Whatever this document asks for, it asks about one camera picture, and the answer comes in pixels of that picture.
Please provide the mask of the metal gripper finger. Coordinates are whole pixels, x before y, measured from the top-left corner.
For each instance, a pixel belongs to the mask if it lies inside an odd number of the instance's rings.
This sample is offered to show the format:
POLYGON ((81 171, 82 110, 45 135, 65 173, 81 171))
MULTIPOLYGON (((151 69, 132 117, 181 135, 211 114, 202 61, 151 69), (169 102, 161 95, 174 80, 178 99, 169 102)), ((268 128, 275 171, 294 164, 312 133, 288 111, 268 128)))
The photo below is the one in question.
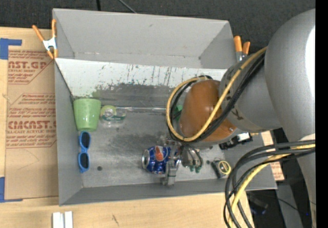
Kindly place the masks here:
POLYGON ((169 160, 166 164, 166 171, 163 178, 160 179, 162 185, 171 186, 174 185, 176 174, 180 165, 180 159, 169 160))
POLYGON ((180 149, 180 147, 182 146, 182 144, 178 140, 167 138, 165 140, 165 146, 166 147, 170 147, 171 149, 180 149))

